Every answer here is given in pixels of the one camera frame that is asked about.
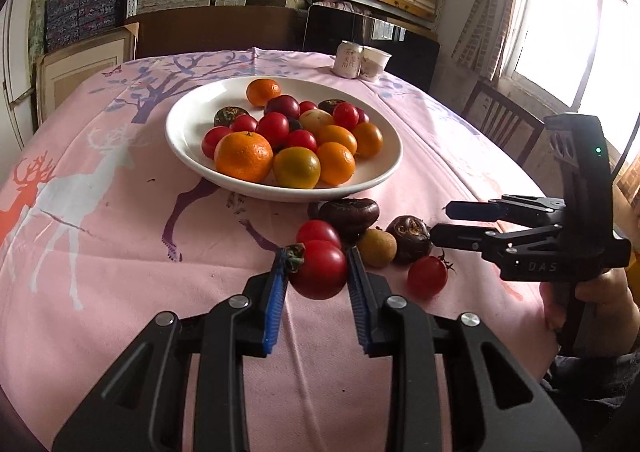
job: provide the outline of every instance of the das logo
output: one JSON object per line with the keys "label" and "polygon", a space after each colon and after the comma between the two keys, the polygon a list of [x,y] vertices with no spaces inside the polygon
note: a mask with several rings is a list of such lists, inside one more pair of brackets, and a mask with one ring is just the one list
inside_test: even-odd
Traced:
{"label": "das logo", "polygon": [[536,273],[553,273],[558,270],[557,262],[536,262],[532,260],[529,263],[529,271]]}

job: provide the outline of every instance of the white deer print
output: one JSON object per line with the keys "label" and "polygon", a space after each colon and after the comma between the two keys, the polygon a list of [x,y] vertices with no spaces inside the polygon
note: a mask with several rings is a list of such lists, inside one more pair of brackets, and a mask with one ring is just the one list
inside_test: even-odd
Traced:
{"label": "white deer print", "polygon": [[71,269],[71,283],[69,296],[73,300],[74,308],[81,310],[82,303],[78,298],[78,283],[76,280],[76,258],[79,251],[78,235],[82,219],[93,212],[98,203],[111,186],[116,167],[134,167],[133,158],[129,153],[130,146],[144,144],[131,143],[127,136],[127,127],[120,127],[106,133],[104,141],[97,143],[98,129],[92,130],[87,136],[88,145],[99,150],[102,159],[92,174],[72,174],[65,177],[53,177],[38,194],[36,203],[29,210],[23,223],[19,225],[15,235],[24,228],[35,216],[46,215],[58,224],[38,263],[31,274],[30,289],[38,291],[38,274],[45,258],[51,252],[57,240],[65,233],[69,236],[69,267]]}

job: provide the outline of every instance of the blue patterned box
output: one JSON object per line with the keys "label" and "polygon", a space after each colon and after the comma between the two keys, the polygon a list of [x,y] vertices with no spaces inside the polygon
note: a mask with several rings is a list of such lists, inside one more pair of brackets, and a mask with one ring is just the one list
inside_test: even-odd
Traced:
{"label": "blue patterned box", "polygon": [[80,8],[80,0],[47,0],[47,21]]}
{"label": "blue patterned box", "polygon": [[94,35],[98,35],[105,30],[115,28],[116,26],[120,26],[122,24],[122,18],[116,15],[108,15],[102,16],[93,22],[86,22],[85,24],[81,24],[80,29],[80,38],[89,38]]}
{"label": "blue patterned box", "polygon": [[66,15],[48,21],[46,38],[49,50],[77,42],[79,38],[78,10],[73,10]]}
{"label": "blue patterned box", "polygon": [[124,0],[80,0],[80,24],[87,24],[109,15],[123,16]]}

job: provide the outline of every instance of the orange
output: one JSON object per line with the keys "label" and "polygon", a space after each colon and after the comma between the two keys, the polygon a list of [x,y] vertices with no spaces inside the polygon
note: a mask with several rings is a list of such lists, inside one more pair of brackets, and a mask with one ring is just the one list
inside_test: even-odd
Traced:
{"label": "orange", "polygon": [[382,149],[382,133],[375,125],[359,124],[351,132],[358,142],[358,155],[363,158],[372,158]]}
{"label": "orange", "polygon": [[310,189],[320,179],[320,161],[306,147],[285,148],[273,158],[273,175],[281,187]]}
{"label": "orange", "polygon": [[269,100],[281,94],[278,83],[269,78],[258,78],[246,87],[246,99],[255,107],[264,107]]}
{"label": "orange", "polygon": [[355,154],[358,148],[358,142],[356,142],[354,135],[344,127],[340,127],[340,125],[325,125],[321,127],[318,130],[316,142],[318,142],[318,145],[328,142],[340,143],[340,145],[348,148],[352,154]]}
{"label": "orange", "polygon": [[220,174],[258,183],[271,171],[271,145],[257,132],[232,132],[216,147],[216,170]]}
{"label": "orange", "polygon": [[353,154],[340,143],[323,143],[316,150],[316,156],[320,160],[320,179],[329,185],[347,182],[356,170]]}

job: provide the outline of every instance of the curtain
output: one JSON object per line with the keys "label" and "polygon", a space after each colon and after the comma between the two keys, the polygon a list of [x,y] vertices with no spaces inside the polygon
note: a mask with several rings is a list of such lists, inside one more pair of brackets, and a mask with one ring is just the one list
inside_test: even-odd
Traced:
{"label": "curtain", "polygon": [[622,172],[618,180],[618,188],[629,201],[636,216],[640,216],[640,152],[633,163]]}
{"label": "curtain", "polygon": [[453,51],[453,60],[492,80],[509,31],[514,0],[476,0]]}

